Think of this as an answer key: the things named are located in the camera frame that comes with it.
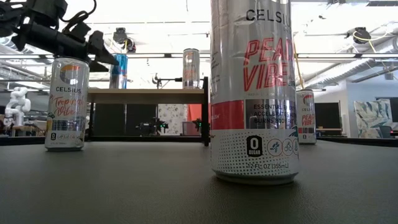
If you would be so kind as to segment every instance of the can bottom rim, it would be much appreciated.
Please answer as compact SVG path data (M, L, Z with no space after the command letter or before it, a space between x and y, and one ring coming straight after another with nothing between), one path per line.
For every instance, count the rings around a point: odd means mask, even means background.
M249 185L282 185L293 182L294 177L298 174L290 174L283 176L241 176L234 174L225 174L223 172L215 171L217 178L228 182L234 182L238 184L249 184Z

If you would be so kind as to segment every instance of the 0 sugar logo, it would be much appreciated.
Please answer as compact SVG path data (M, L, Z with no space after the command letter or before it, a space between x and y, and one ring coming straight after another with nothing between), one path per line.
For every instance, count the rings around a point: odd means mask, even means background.
M51 140L56 140L56 139L57 139L57 134L51 133Z
M246 144L249 157L262 156L262 138L260 136L249 136L246 138Z

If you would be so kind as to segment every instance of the ceiling light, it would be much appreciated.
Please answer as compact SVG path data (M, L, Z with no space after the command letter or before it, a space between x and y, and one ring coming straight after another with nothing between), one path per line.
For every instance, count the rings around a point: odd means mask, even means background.
M127 54L128 58L164 58L165 54Z
M396 58L398 54L362 54L362 58Z
M298 54L298 58L353 58L355 54Z

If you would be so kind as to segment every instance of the silver aluminum can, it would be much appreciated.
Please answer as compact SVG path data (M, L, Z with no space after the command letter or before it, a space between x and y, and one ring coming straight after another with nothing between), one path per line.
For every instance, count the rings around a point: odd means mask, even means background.
M297 92L297 127L300 144L317 143L315 125L315 102L312 90Z
M197 49L185 49L183 57L182 88L199 88L200 84L200 53Z
M290 1L211 0L211 166L278 185L299 172Z
M84 146L89 74L86 62L54 60L45 137L49 151L76 151Z

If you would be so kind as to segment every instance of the gray table surface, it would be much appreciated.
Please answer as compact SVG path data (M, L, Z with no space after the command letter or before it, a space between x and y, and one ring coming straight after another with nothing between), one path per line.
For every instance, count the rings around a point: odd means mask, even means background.
M0 223L398 223L398 149L302 146L293 184L214 177L201 144L0 146Z

